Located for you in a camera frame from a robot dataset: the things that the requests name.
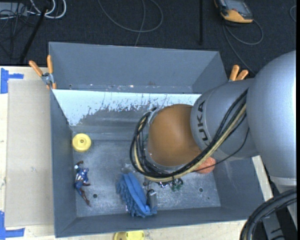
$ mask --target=gray plastic tub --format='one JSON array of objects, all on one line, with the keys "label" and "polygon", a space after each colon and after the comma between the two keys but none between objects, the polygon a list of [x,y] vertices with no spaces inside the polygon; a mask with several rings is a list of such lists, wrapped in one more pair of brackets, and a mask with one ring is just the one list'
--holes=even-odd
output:
[{"label": "gray plastic tub", "polygon": [[[49,43],[57,89],[50,92],[54,230],[70,237],[244,220],[264,201],[250,159],[225,161],[212,173],[189,173],[179,191],[157,191],[158,211],[132,217],[116,183],[134,172],[129,158],[135,126],[152,107],[193,105],[201,93],[225,84],[217,51]],[[85,153],[72,138],[92,140]],[[83,160],[91,207],[74,189],[74,165]]]}]

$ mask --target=bin floor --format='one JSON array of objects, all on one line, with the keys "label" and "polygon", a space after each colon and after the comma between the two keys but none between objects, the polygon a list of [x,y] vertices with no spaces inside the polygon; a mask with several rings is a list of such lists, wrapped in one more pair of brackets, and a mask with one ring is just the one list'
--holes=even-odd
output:
[{"label": "bin floor", "polygon": [[[91,186],[83,186],[82,189],[91,207],[76,192],[77,217],[126,213],[126,205],[116,192],[121,174],[134,172],[145,193],[148,188],[143,186],[145,177],[136,172],[130,162],[131,141],[100,140],[99,134],[85,133],[91,138],[91,148],[85,153],[74,151],[73,160],[74,163],[83,160],[81,166],[89,168],[87,176]],[[175,191],[169,186],[162,188],[155,182],[150,183],[149,189],[157,192],[158,211],[221,206],[213,172],[188,173],[182,180],[183,186]]]}]

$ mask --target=blue cloth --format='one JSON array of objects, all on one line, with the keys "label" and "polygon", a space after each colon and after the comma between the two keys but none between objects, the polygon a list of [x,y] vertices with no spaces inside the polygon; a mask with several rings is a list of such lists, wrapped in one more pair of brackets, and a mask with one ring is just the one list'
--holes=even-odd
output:
[{"label": "blue cloth", "polygon": [[116,185],[116,191],[121,195],[127,210],[132,217],[146,217],[157,213],[157,207],[150,209],[146,194],[132,172],[122,174]]}]

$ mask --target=black carpet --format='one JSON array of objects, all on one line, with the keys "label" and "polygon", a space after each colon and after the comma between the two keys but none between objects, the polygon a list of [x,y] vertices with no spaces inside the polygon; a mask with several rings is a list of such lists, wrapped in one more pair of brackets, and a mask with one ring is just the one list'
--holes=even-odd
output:
[{"label": "black carpet", "polygon": [[[20,2],[35,12],[30,0]],[[48,0],[33,0],[40,10]],[[234,64],[249,69],[254,77],[273,59],[296,50],[297,0],[244,0],[254,22],[227,26],[213,0],[202,0],[202,44],[200,40],[200,0],[65,0],[61,18],[44,18],[25,58],[22,54],[40,16],[28,14],[4,19],[0,14],[0,66],[28,65],[35,61],[47,66],[49,42],[139,46],[152,48],[219,51],[227,76]],[[64,9],[55,0],[58,16]],[[282,212],[280,218],[287,217]],[[297,239],[287,217],[282,224],[285,239]],[[266,239],[259,226],[258,239]]]}]

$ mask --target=action figure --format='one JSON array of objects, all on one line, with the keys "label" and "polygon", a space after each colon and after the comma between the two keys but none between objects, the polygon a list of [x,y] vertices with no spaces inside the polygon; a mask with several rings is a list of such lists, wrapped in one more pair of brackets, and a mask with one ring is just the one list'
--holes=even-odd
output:
[{"label": "action figure", "polygon": [[75,164],[74,169],[76,170],[76,176],[74,181],[74,188],[78,191],[79,195],[82,196],[84,201],[88,206],[90,206],[90,201],[87,199],[85,192],[82,189],[82,186],[90,186],[88,182],[88,172],[89,168],[81,168],[79,165],[83,164],[84,161],[79,161]]}]

